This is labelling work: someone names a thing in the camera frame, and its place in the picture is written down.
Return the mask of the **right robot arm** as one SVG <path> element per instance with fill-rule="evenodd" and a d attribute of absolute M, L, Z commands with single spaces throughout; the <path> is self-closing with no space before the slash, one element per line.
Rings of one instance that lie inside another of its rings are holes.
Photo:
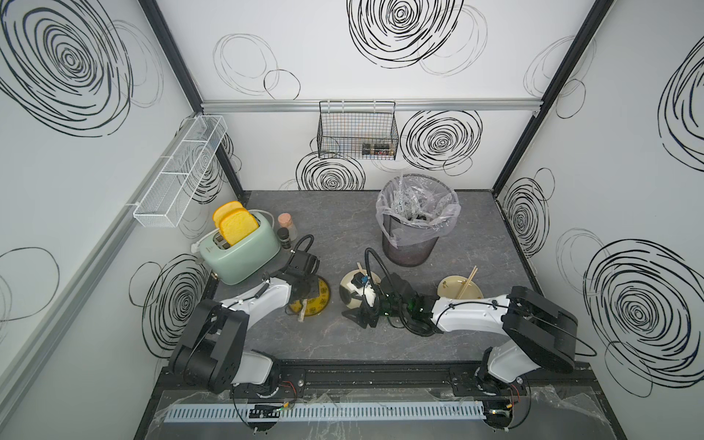
<path fill-rule="evenodd" d="M 578 321 L 572 313 L 523 286 L 492 298 L 451 299 L 421 295 L 394 273 L 384 278 L 352 271 L 342 280 L 343 315 L 362 328 L 381 317 L 398 318 L 401 328 L 418 337 L 454 331 L 505 335 L 501 346 L 484 351 L 474 374 L 477 388 L 488 395 L 510 390 L 534 370 L 570 374 L 575 368 Z"/>

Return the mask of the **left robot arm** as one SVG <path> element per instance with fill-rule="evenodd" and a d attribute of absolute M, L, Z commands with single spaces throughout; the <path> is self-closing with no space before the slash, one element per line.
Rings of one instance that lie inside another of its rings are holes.
<path fill-rule="evenodd" d="M 241 384 L 275 390 L 275 360 L 247 352 L 247 333 L 268 314 L 311 298 L 319 267 L 317 256 L 293 251 L 282 268 L 249 291 L 220 302 L 199 302 L 170 355 L 170 372 L 214 393 Z"/>

